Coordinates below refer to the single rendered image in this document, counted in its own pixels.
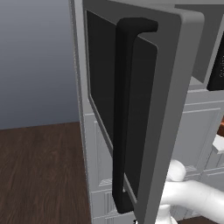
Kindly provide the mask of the grey microwave door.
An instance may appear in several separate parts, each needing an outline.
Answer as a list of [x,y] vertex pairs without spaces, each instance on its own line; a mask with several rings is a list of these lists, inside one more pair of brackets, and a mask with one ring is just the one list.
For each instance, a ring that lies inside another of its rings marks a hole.
[[89,102],[113,161],[116,24],[158,22],[133,45],[123,192],[139,224],[154,224],[205,18],[194,10],[83,0]]

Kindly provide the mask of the grey cupboard run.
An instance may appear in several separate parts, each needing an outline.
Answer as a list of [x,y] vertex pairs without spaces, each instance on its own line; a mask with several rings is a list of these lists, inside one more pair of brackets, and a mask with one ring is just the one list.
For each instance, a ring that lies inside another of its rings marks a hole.
[[[169,6],[184,0],[111,0],[143,6]],[[88,97],[88,61],[83,0],[69,0],[73,27],[74,67],[80,131],[83,145],[90,224],[139,224],[133,213],[118,213],[112,196],[112,157]],[[188,86],[171,160],[185,167],[184,181],[195,180],[224,193],[224,90],[209,91]],[[171,206],[171,216],[180,220],[201,215],[182,206]]]

